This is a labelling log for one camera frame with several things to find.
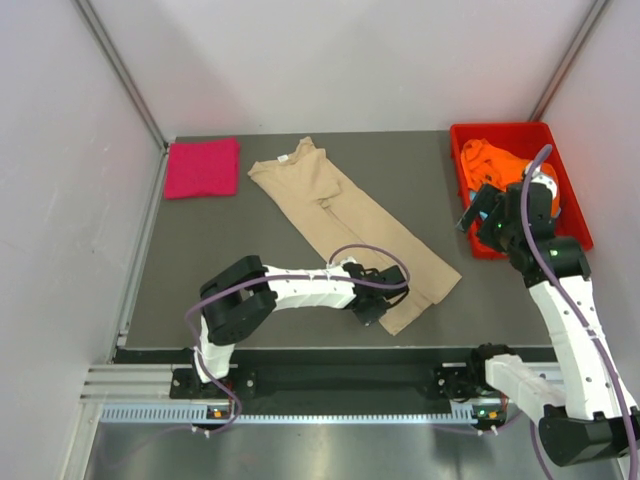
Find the beige t shirt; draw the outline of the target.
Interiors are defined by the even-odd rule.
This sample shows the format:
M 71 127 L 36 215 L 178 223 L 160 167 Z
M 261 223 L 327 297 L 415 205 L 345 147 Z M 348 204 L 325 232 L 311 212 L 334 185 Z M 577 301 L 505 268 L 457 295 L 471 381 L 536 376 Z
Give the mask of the beige t shirt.
M 349 244 L 380 247 L 403 261 L 410 274 L 410 292 L 380 320 L 391 335 L 440 303 L 461 280 L 453 267 L 361 190 L 309 137 L 284 158 L 254 163 L 248 175 L 326 262 Z

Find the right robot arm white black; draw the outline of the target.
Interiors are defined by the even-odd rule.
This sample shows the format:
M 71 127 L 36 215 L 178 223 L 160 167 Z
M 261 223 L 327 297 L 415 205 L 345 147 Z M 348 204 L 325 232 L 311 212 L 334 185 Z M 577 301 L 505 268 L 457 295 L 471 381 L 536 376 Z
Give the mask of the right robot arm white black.
M 467 361 L 476 394 L 505 394 L 537 428 L 557 466 L 602 459 L 634 460 L 639 449 L 639 407 L 617 377 L 593 298 L 590 267 L 581 244 L 559 236 L 544 185 L 513 183 L 505 191 L 481 187 L 458 222 L 474 222 L 481 244 L 503 253 L 522 275 L 545 322 L 562 374 L 558 388 L 529 368 L 514 349 L 484 344 Z

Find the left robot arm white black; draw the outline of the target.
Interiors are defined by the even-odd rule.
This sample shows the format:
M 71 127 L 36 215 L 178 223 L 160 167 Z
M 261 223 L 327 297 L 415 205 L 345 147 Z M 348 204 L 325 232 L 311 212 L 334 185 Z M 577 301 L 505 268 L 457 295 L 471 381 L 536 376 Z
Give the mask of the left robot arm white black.
M 400 260 L 384 270 L 366 268 L 351 257 L 324 269 L 291 270 L 245 256 L 199 289 L 200 301 L 190 311 L 200 315 L 192 384 L 205 396 L 220 394 L 235 346 L 274 312 L 349 310 L 369 326 L 404 301 L 409 279 Z

